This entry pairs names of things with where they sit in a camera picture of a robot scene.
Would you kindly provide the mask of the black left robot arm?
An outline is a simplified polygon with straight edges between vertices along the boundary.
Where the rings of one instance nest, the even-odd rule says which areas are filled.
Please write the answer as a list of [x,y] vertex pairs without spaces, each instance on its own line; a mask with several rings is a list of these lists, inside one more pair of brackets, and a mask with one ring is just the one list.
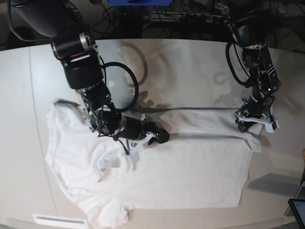
[[[266,131],[272,133],[279,128],[278,120],[273,115],[273,102],[281,82],[266,41],[267,15],[255,0],[219,0],[217,4],[233,37],[225,49],[231,73],[240,85],[252,89],[250,98],[244,99],[242,107],[235,112],[235,123],[243,133],[255,124],[264,125]],[[231,47],[242,48],[242,57],[237,59],[246,73],[246,81],[240,80],[235,72],[230,56]]]

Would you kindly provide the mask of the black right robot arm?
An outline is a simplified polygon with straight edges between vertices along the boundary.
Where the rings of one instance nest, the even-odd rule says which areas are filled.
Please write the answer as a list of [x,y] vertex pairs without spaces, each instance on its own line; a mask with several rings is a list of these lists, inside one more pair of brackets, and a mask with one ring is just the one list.
[[[84,102],[93,131],[135,142],[165,143],[169,133],[155,122],[125,116],[139,97],[139,84],[132,70],[120,62],[103,62],[98,47],[77,8],[68,0],[10,0],[7,10],[17,13],[44,40],[51,43],[54,56],[64,68],[68,85]],[[116,108],[106,85],[106,69],[120,67],[132,79],[134,96],[124,108]]]

